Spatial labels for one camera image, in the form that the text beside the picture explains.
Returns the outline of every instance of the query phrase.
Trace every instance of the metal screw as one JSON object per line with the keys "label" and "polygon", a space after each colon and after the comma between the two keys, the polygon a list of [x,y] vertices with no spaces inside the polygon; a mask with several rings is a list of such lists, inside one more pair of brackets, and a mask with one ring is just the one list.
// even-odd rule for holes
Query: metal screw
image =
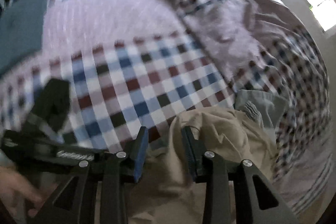
{"label": "metal screw", "polygon": [[120,159],[122,159],[122,158],[125,158],[126,157],[126,152],[124,152],[124,151],[120,151],[120,152],[118,152],[117,154],[116,154],[116,156],[118,157],[118,158],[120,158]]}
{"label": "metal screw", "polygon": [[253,165],[253,162],[251,162],[250,160],[243,160],[243,165],[251,167]]}
{"label": "metal screw", "polygon": [[82,160],[79,163],[79,167],[87,167],[89,165],[89,162],[87,160]]}
{"label": "metal screw", "polygon": [[211,159],[211,158],[213,158],[215,156],[215,153],[212,152],[212,151],[206,151],[204,153],[204,156],[206,156],[207,158]]}

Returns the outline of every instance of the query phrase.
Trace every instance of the gray cloth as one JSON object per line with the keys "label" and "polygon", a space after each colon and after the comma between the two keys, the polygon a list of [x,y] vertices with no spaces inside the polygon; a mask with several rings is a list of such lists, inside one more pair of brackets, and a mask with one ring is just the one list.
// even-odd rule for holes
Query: gray cloth
{"label": "gray cloth", "polygon": [[0,17],[0,76],[41,50],[47,0],[16,0]]}
{"label": "gray cloth", "polygon": [[275,131],[287,108],[288,100],[265,91],[239,90],[236,96],[235,110],[245,112],[268,134],[274,144]]}

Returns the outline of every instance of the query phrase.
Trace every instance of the beige pants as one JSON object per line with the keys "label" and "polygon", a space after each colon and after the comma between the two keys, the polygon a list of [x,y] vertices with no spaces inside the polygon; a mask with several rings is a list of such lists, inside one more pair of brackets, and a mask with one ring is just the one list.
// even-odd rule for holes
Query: beige pants
{"label": "beige pants", "polygon": [[[190,126],[196,139],[226,160],[250,159],[268,178],[277,148],[261,128],[240,111],[208,107],[179,114],[171,124],[167,150],[148,155],[143,178],[127,189],[129,223],[201,223],[205,184],[192,182],[186,165],[181,129]],[[231,212],[235,213],[234,201]]]}

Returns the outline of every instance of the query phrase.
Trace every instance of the clothing pile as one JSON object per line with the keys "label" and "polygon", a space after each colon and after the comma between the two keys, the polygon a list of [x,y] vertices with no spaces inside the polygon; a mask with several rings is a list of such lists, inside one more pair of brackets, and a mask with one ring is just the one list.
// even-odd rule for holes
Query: clothing pile
{"label": "clothing pile", "polygon": [[[194,137],[208,150],[226,160],[250,159],[272,180],[278,156],[275,130],[287,101],[258,90],[240,90],[235,110],[217,106],[182,112],[173,120],[167,146],[149,151],[143,178],[128,189],[129,222],[201,223],[205,184],[194,184],[189,176],[181,129],[189,126]],[[231,215],[235,215],[234,189],[230,184]]]}

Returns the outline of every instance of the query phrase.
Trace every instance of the teal fabric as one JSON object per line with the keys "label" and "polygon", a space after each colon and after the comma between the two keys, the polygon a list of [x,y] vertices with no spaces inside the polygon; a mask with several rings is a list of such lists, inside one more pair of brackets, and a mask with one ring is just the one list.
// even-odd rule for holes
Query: teal fabric
{"label": "teal fabric", "polygon": [[15,0],[0,17],[0,76],[41,50],[47,0]]}

